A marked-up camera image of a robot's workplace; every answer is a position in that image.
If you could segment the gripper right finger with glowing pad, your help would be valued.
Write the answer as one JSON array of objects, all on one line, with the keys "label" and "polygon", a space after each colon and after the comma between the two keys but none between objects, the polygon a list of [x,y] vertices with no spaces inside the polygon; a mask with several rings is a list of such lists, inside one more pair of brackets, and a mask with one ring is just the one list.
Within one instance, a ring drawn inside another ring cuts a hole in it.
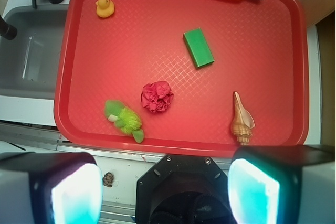
[{"label": "gripper right finger with glowing pad", "polygon": [[335,148],[240,147],[228,197],[237,223],[335,223]]}]

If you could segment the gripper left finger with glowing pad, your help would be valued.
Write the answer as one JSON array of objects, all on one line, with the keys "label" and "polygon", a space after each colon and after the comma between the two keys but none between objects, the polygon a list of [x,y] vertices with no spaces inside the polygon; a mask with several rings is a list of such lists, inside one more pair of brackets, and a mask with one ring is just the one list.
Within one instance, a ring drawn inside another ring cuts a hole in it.
[{"label": "gripper left finger with glowing pad", "polygon": [[1,223],[98,223],[102,200],[89,153],[1,154]]}]

